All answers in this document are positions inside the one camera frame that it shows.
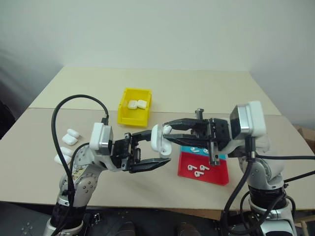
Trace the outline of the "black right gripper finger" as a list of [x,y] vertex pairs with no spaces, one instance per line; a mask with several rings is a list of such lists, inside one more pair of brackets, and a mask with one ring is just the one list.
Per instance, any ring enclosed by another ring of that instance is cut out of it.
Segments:
[[190,146],[198,148],[207,148],[208,144],[210,143],[210,141],[207,139],[201,139],[195,135],[190,134],[164,134],[163,138],[181,146]]
[[195,129],[195,130],[201,130],[205,127],[205,122],[201,119],[193,119],[193,118],[181,118],[176,119],[172,121],[165,122],[163,126],[171,126],[172,129],[175,130],[189,130],[189,129]]

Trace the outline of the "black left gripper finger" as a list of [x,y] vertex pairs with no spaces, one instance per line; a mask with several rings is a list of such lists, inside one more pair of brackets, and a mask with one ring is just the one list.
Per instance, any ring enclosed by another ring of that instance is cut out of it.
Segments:
[[130,164],[128,172],[134,174],[152,171],[167,164],[170,160],[170,158],[152,158],[141,160],[139,163]]
[[151,130],[144,130],[140,132],[136,132],[132,134],[132,142],[133,143],[139,143],[140,141],[147,141],[149,142],[151,140]]

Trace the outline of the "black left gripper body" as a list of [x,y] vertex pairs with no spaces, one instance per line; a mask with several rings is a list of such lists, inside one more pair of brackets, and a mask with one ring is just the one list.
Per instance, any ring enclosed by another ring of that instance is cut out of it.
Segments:
[[114,142],[110,158],[116,168],[122,171],[141,171],[141,149],[138,147],[140,141],[140,133],[125,133],[124,139]]

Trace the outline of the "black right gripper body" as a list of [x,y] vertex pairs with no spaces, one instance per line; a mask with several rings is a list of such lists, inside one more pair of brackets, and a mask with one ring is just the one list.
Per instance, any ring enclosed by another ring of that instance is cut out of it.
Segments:
[[194,144],[199,148],[208,150],[209,164],[211,166],[220,165],[219,151],[230,142],[228,122],[219,118],[203,118],[204,110],[195,110],[197,124],[191,133],[197,138]]

